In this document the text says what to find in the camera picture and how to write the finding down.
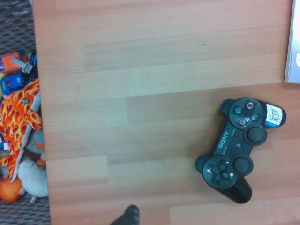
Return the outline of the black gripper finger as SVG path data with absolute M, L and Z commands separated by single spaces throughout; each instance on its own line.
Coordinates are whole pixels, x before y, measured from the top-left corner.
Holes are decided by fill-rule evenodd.
M 111 225 L 139 225 L 140 211 L 136 205 L 129 205 L 125 212 L 114 220 Z

